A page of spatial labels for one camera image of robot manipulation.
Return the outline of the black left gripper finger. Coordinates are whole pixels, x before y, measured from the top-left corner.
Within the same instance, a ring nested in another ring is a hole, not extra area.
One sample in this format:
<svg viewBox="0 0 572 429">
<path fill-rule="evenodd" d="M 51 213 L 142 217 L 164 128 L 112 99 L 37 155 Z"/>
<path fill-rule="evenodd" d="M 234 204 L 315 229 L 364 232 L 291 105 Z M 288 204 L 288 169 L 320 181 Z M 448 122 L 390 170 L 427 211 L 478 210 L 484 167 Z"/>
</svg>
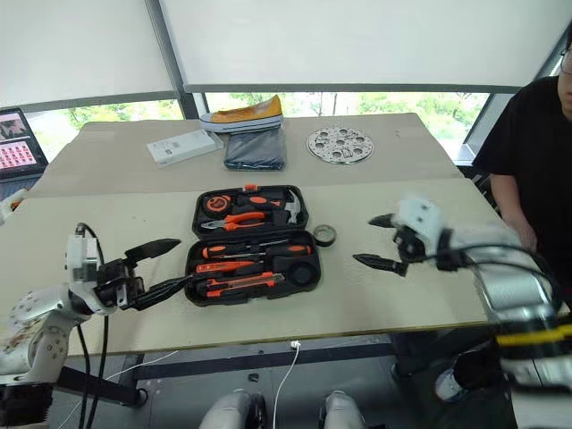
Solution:
<svg viewBox="0 0 572 429">
<path fill-rule="evenodd" d="M 124 264 L 129 268 L 135 268 L 139 261 L 164 255 L 180 244 L 181 240 L 172 238 L 149 241 L 135 248 L 126 250 L 124 252 Z"/>
<path fill-rule="evenodd" d="M 191 274 L 160 282 L 132 300 L 131 307 L 142 311 L 159 304 L 182 290 L 192 279 L 193 275 Z"/>
</svg>

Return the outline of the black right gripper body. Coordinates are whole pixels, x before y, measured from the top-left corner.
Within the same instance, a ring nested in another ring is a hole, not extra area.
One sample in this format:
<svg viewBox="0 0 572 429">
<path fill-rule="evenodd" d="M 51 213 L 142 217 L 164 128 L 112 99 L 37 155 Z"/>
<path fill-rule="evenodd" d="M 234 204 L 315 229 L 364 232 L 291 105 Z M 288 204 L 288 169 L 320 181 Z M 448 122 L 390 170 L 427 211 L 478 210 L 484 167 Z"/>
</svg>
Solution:
<svg viewBox="0 0 572 429">
<path fill-rule="evenodd" d="M 423 237 L 408 226 L 397 226 L 393 236 L 400 261 L 404 264 L 423 262 L 432 253 Z"/>
</svg>

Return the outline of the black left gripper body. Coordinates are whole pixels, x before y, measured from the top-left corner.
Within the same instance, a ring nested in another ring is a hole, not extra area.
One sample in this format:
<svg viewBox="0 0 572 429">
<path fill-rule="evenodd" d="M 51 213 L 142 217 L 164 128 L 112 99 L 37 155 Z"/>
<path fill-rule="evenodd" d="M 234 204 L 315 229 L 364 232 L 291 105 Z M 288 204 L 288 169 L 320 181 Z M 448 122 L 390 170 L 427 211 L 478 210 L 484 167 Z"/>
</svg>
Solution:
<svg viewBox="0 0 572 429">
<path fill-rule="evenodd" d="M 140 302 L 145 293 L 144 282 L 135 274 L 138 266 L 129 258 L 115 259 L 97 268 L 97 286 L 94 292 L 104 308 L 142 311 Z"/>
</svg>

